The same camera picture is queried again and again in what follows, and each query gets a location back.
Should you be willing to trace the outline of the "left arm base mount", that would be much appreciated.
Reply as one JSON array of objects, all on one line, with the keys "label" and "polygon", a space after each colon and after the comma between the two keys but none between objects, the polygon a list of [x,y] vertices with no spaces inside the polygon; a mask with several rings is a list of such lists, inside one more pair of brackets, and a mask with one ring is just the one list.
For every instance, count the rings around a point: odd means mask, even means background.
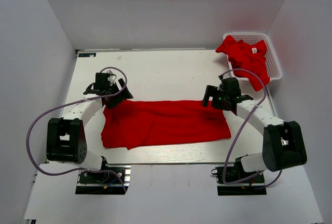
[{"label": "left arm base mount", "polygon": [[130,184],[130,165],[107,165],[107,170],[114,171],[117,175],[111,172],[104,173],[90,173],[87,171],[80,172],[76,184],[76,195],[125,195],[125,190],[128,190]]}]

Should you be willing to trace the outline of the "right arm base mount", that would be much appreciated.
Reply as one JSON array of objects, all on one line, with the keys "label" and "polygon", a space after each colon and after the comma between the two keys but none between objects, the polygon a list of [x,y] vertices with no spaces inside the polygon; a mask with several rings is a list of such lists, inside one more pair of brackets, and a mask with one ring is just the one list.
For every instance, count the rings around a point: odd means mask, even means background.
[{"label": "right arm base mount", "polygon": [[217,166],[211,170],[212,176],[216,177],[217,195],[218,196],[254,196],[254,195],[266,195],[265,178],[262,173],[249,178],[245,181],[234,183],[236,180],[240,180],[242,177],[248,177],[254,172],[241,174],[239,169],[234,166],[226,168],[226,182],[223,182],[223,166]]}]

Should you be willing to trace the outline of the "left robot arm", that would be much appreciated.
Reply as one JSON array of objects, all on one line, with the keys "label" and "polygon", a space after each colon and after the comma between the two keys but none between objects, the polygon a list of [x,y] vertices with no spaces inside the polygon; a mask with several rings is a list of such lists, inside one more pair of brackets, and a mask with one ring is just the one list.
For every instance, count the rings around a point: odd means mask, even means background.
[{"label": "left robot arm", "polygon": [[96,73],[95,82],[88,85],[83,98],[60,118],[52,118],[47,127],[46,157],[50,161],[77,165],[92,170],[99,182],[109,178],[109,168],[103,158],[88,150],[85,126],[103,107],[112,109],[133,96],[127,88],[127,78],[112,73]]}]

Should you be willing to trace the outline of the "red t shirt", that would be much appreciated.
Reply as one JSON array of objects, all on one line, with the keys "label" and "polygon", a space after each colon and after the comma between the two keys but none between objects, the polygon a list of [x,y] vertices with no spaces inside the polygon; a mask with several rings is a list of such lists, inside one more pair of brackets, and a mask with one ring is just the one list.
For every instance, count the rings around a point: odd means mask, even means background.
[{"label": "red t shirt", "polygon": [[103,111],[105,148],[177,145],[231,138],[221,110],[200,101],[129,101]]}]

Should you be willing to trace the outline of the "blue table label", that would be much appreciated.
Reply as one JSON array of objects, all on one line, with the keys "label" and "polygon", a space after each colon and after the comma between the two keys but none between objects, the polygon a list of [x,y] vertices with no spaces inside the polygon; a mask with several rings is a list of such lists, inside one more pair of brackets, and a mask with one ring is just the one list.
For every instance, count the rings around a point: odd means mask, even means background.
[{"label": "blue table label", "polygon": [[96,53],[79,53],[78,56],[88,58],[88,57],[96,57]]}]

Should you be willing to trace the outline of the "white plastic basket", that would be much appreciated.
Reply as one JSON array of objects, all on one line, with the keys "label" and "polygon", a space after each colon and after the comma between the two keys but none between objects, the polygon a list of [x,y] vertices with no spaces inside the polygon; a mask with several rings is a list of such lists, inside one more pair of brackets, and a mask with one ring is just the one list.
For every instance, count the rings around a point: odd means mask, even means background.
[{"label": "white plastic basket", "polygon": [[236,41],[243,40],[249,45],[256,44],[263,40],[267,46],[267,52],[265,54],[266,70],[270,81],[279,80],[282,78],[283,73],[280,67],[278,56],[268,35],[258,32],[231,32],[225,33],[223,35],[223,39],[225,39],[227,36],[232,36]]}]

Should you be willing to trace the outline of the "red t shirts pile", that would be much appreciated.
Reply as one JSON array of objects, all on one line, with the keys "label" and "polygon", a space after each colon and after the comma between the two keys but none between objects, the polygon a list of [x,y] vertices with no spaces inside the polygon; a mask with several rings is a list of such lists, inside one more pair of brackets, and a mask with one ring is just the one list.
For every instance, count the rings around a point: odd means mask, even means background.
[{"label": "red t shirts pile", "polygon": [[248,78],[255,91],[261,90],[270,82],[265,58],[267,46],[263,40],[250,45],[228,35],[215,52],[226,54],[234,75]]}]

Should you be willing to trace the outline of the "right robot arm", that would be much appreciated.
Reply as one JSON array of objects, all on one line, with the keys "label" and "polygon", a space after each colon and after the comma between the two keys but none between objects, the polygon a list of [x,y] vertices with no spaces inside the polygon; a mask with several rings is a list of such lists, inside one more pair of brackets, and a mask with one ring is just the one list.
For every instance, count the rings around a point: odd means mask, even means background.
[{"label": "right robot arm", "polygon": [[239,184],[262,172],[282,171],[307,163],[307,152],[299,123],[284,121],[259,106],[248,94],[242,94],[236,78],[220,77],[220,85],[208,85],[202,100],[204,107],[230,111],[249,123],[262,135],[262,151],[236,158],[231,177],[227,179],[228,163],[224,163],[222,184]]}]

